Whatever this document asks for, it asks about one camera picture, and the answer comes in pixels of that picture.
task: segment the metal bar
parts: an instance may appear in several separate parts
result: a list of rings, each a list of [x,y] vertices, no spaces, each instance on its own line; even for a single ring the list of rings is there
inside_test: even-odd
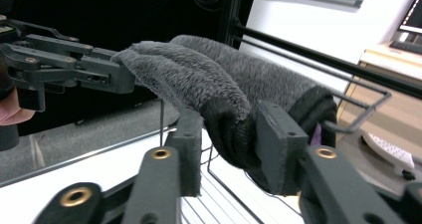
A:
[[[287,53],[282,53],[282,52],[279,52],[279,51],[275,51],[275,50],[270,49],[268,47],[259,45],[257,43],[254,43],[254,42],[251,42],[251,41],[248,41],[248,40],[245,40],[243,38],[236,37],[236,36],[234,36],[234,40],[235,41],[238,41],[238,42],[244,42],[244,43],[249,44],[251,46],[255,46],[255,47],[259,48],[259,49],[265,50],[267,52],[271,52],[273,54],[276,54],[276,55],[279,55],[279,56],[282,56],[282,57],[289,58],[289,59],[291,59],[293,61],[296,61],[296,62],[299,62],[299,63],[301,63],[301,64],[303,64],[305,66],[308,66],[308,67],[311,67],[313,69],[322,71],[322,72],[324,72],[326,74],[329,74],[329,75],[332,75],[332,76],[335,76],[335,77],[338,77],[338,78],[347,80],[347,81],[349,81],[351,83],[355,83],[355,84],[357,84],[359,86],[365,87],[365,88],[367,88],[369,90],[372,90],[374,92],[380,93],[382,95],[382,97],[378,101],[376,101],[372,105],[368,105],[368,104],[366,104],[366,103],[364,103],[362,101],[359,101],[357,99],[354,99],[352,97],[348,97],[348,96],[345,96],[344,94],[341,94],[341,93],[332,91],[332,94],[334,96],[339,97],[339,98],[341,98],[343,100],[346,100],[346,101],[348,101],[348,102],[350,102],[350,103],[352,103],[352,104],[354,104],[356,106],[359,106],[359,107],[365,109],[365,111],[363,113],[361,113],[347,127],[340,126],[340,125],[338,125],[336,123],[333,123],[333,122],[327,121],[327,120],[322,123],[322,125],[325,128],[328,128],[329,130],[332,130],[334,132],[352,133],[352,132],[356,131],[366,121],[367,118],[369,118],[371,115],[373,115],[376,112],[376,110],[378,110],[382,105],[384,105],[391,98],[391,93],[388,92],[388,91],[386,91],[386,90],[383,90],[381,88],[378,88],[376,86],[373,86],[371,84],[368,84],[368,83],[365,83],[365,82],[362,82],[362,81],[357,81],[357,80],[355,80],[353,78],[349,78],[347,76],[344,76],[344,75],[342,75],[342,74],[340,74],[338,72],[330,71],[329,69],[326,69],[326,68],[317,66],[317,65],[313,64],[312,62],[310,62],[309,60],[306,60],[306,59],[301,58],[299,56],[294,56],[294,55],[291,55],[291,54],[287,54]]]
[[[193,208],[193,206],[188,201],[186,201],[186,204],[190,207],[190,209],[192,209],[192,211],[195,213],[196,217],[198,217],[201,220],[202,223],[205,223],[204,220],[202,220],[201,215],[198,214],[196,209]]]
[[[159,145],[163,146],[163,131],[164,131],[164,100],[160,100],[160,113],[159,113]]]
[[[246,220],[246,218],[245,218],[245,216],[242,214],[242,212],[237,208],[237,207],[235,207],[235,205],[233,205],[233,203],[232,203],[232,201],[231,200],[229,200],[229,198],[223,193],[223,191],[220,189],[220,188],[218,188],[211,180],[210,180],[210,178],[207,176],[207,175],[203,175],[203,177],[207,180],[207,182],[209,183],[209,185],[211,185],[212,186],[212,188],[214,188],[215,189],[215,191],[216,192],[218,192],[218,195],[221,195],[223,198],[224,198],[224,200],[227,202],[227,203],[230,203],[230,205],[233,207],[233,209],[234,210],[236,210],[236,212],[240,215],[240,216],[242,216],[242,217],[244,217],[244,219]],[[222,210],[232,221],[233,221],[233,219],[232,219],[232,217],[230,217],[229,216],[229,214],[227,213],[227,210]]]
[[[252,180],[252,178],[248,175],[248,173],[245,171],[245,176],[252,182],[255,184],[255,186],[257,186],[257,188],[260,188],[255,182],[254,180]],[[282,202],[283,204],[285,204],[289,209],[291,209],[293,212],[295,212],[296,214],[298,214],[299,216],[302,217],[302,214],[300,212],[298,212],[295,208],[293,208],[291,205],[289,205],[287,202],[285,202],[282,198],[278,197],[277,195],[274,194],[270,194],[264,190],[261,190],[264,194],[266,194],[269,197],[275,198],[277,200],[279,200],[280,202]]]
[[[211,200],[214,202],[214,203],[218,203],[218,201],[204,188],[203,189],[203,191],[204,192],[206,192],[207,193],[207,195],[211,198]],[[229,213],[227,213],[223,208],[221,208],[221,206],[219,206],[220,207],[220,210],[233,222],[233,223],[235,223],[235,221],[232,219],[232,218],[230,218],[230,215],[229,215]]]
[[[210,158],[212,156],[212,151],[214,148],[210,150]],[[211,162],[208,162],[207,165],[208,173],[251,215],[258,223],[264,224],[264,222],[246,205],[231,189],[228,187],[212,170],[211,170]]]
[[[233,45],[231,39],[231,21],[238,17],[241,0],[224,0],[223,10],[220,15],[218,41],[229,46]]]
[[[264,34],[253,29],[242,26],[239,22],[235,22],[232,25],[233,34],[242,34],[249,37],[258,39],[265,43],[271,44],[281,49],[288,50],[290,52],[296,53],[308,59],[314,60],[316,62],[325,64],[332,68],[339,69],[346,73],[353,74],[355,76],[361,77],[368,81],[377,83],[386,88],[398,91],[400,93],[409,95],[411,97],[422,100],[422,86],[418,84],[413,84],[402,79],[394,78],[388,75],[380,74],[377,72],[369,71],[357,64],[349,63],[341,59],[328,56],[326,54],[305,48],[291,42],[278,39],[276,37]]]

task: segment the computer monitor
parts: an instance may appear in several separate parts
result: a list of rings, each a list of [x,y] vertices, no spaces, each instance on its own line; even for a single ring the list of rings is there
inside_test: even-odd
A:
[[[413,0],[398,30],[422,37],[422,0]]]

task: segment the black plastic part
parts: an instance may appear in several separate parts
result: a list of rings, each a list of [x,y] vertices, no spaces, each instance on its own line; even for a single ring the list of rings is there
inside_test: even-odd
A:
[[[404,223],[334,148],[311,146],[300,199],[305,223]],[[318,220],[318,212],[323,211]]]
[[[6,44],[15,53],[23,56],[32,57],[38,59],[42,64],[48,64],[49,66],[64,69],[75,69],[77,66],[77,60],[71,57],[62,56],[54,53],[48,53],[33,48],[26,48],[16,46],[12,44]]]
[[[400,201],[400,215],[409,224],[422,221],[422,183],[407,184]]]
[[[5,66],[0,61],[0,101],[13,92],[13,84],[10,81]],[[11,149],[19,144],[18,126],[16,124],[0,126],[0,151]]]
[[[62,56],[70,56],[72,53],[89,55],[94,48],[93,46],[86,44],[49,38],[35,34],[30,34],[26,36],[25,39],[41,51]]]
[[[120,223],[136,176],[103,192],[102,223]]]
[[[179,163],[173,147],[157,147],[145,154],[121,223],[181,222]]]
[[[0,126],[0,151],[9,150],[18,144],[18,126],[16,124]]]
[[[17,90],[21,108],[36,112],[43,112],[46,109],[44,90],[31,91],[21,88],[17,88]]]
[[[102,192],[94,183],[76,183],[60,191],[41,212],[36,224],[100,223]]]
[[[18,31],[0,18],[0,41],[2,43],[18,40]]]
[[[415,173],[413,173],[413,172],[409,172],[409,171],[403,170],[401,172],[401,174],[403,175],[403,178],[405,180],[407,180],[407,181],[412,181],[412,180],[415,180],[416,179]]]
[[[259,101],[257,109],[257,144],[255,151],[269,191],[278,195],[296,195],[298,159],[305,155],[307,134],[280,106]]]
[[[177,131],[171,132],[165,146],[177,149],[180,157],[181,195],[196,197],[201,186],[201,144],[203,118],[193,110],[183,110]]]
[[[81,81],[81,87],[98,91],[112,92],[117,94],[131,93],[134,88],[134,75],[124,66],[117,63],[100,60],[89,56],[81,58],[81,68],[87,72],[98,74],[93,75],[90,80]],[[100,76],[107,77],[107,86],[96,82]]]

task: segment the mounting hole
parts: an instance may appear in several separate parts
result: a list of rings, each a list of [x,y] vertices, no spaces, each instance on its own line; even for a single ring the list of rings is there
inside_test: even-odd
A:
[[[370,224],[384,224],[384,221],[380,217],[372,213],[363,214],[363,219]]]
[[[79,187],[66,192],[60,199],[60,204],[65,207],[78,206],[91,198],[93,192],[87,187]]]
[[[94,82],[99,82],[100,81],[100,77],[99,76],[93,76],[93,81]]]
[[[327,148],[318,148],[316,154],[323,158],[336,158],[337,154]]]
[[[152,157],[155,159],[164,159],[171,155],[171,152],[167,149],[158,149],[152,153]]]
[[[29,62],[29,63],[36,63],[37,60],[35,58],[26,58],[25,61]]]
[[[154,213],[146,213],[143,215],[142,219],[140,219],[140,224],[155,224],[157,221],[158,218]]]
[[[70,57],[68,57],[68,58],[65,58],[65,62],[73,62],[75,59],[73,59],[73,58],[70,58]]]

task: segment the finger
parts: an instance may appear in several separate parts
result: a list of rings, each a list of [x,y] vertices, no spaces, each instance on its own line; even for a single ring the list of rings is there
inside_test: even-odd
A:
[[[8,118],[1,121],[0,125],[5,126],[5,125],[11,125],[11,124],[24,122],[30,119],[32,116],[34,116],[34,113],[35,113],[34,111],[19,110],[12,116],[9,116]]]
[[[0,101],[0,123],[17,113],[20,109],[18,94],[15,89],[6,99]]]

